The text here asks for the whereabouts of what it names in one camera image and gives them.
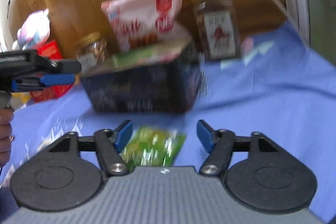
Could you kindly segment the person's left hand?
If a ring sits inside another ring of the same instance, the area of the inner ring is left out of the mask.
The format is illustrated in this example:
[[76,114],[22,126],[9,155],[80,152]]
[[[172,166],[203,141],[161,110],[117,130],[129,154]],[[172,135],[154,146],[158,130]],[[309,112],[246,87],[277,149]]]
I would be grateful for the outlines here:
[[5,166],[11,155],[11,121],[13,120],[13,110],[6,108],[0,114],[0,166]]

